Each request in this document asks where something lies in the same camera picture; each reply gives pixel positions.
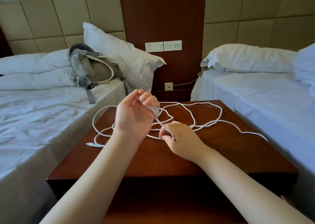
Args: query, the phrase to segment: white switch plate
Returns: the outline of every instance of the white switch plate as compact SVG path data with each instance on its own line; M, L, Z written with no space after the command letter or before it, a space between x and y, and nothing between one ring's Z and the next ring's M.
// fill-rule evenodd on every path
M165 41L163 43L164 43L164 51L181 50L182 48L181 40Z
M163 42L145 43L146 52L163 52Z
M173 90L173 83L172 82L165 83L164 85L165 85L166 91L172 91Z

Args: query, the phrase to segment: person's left hand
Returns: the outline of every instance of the person's left hand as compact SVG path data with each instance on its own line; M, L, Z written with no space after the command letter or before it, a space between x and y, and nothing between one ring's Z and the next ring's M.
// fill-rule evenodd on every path
M136 100L139 95L142 103ZM160 107L157 98L143 89L134 90L126 96L117 106L114 132L127 135L140 144L149 133L155 118L153 112L146 107L149 105Z

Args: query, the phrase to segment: wooden table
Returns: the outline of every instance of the wooden table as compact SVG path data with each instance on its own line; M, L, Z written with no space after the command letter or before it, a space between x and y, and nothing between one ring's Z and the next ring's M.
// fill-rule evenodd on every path
M222 118L242 131L254 131L221 101L211 101L223 108ZM197 124L218 117L220 110L209 104L190 106ZM174 119L187 125L193 120L181 106L167 108ZM98 120L101 130L110 127L115 108L109 108ZM166 120L162 113L160 120ZM150 132L158 136L157 131ZM227 123L219 122L197 131L209 147L249 174L277 195L288 195L298 170L263 138L241 134ZM96 132L91 128L47 179L57 196L63 194L86 171L100 148L89 147ZM98 143L105 144L107 137ZM133 158L105 217L106 223L244 223L245 220L194 163L173 154L164 141L145 138Z

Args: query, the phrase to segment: upholstered panel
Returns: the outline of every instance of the upholstered panel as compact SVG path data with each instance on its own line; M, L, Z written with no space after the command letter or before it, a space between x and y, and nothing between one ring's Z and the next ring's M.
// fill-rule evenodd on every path
M298 51L315 42L315 16L276 19L270 46Z
M126 41L120 0L24 0L0 4L0 26L14 55L51 52L83 43L84 22Z
M125 30L120 0L86 0L92 24L105 32Z
M86 0L53 0L64 35L83 34L83 22L91 23Z
M63 36L53 0L22 1L35 38Z
M236 43L238 22L209 23L203 28L203 58L214 48Z
M239 22L236 43L268 47L275 19L250 20Z
M40 52L49 53L67 48L64 36L54 38L37 38L36 39Z
M202 58L235 33L236 43L297 51L315 43L314 15L315 0L206 0ZM238 30L226 31L232 22Z
M242 0L206 0L204 23L239 20Z
M243 0L241 20L275 18L281 0Z
M315 14L315 0L282 0L278 17Z
M10 41L10 48L13 54L30 54L38 53L39 49L35 39Z
M8 41L34 38L20 2L0 4L0 26Z

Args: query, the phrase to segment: wrinkled sheet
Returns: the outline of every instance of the wrinkled sheet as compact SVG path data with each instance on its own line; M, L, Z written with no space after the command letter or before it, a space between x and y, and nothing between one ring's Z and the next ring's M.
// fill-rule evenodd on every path
M92 126L92 118L125 97L120 79L92 89L0 91L0 223L37 223L53 196L46 178Z
M204 71L192 101L219 99L292 162L301 174L292 198L315 219L315 98L293 73Z

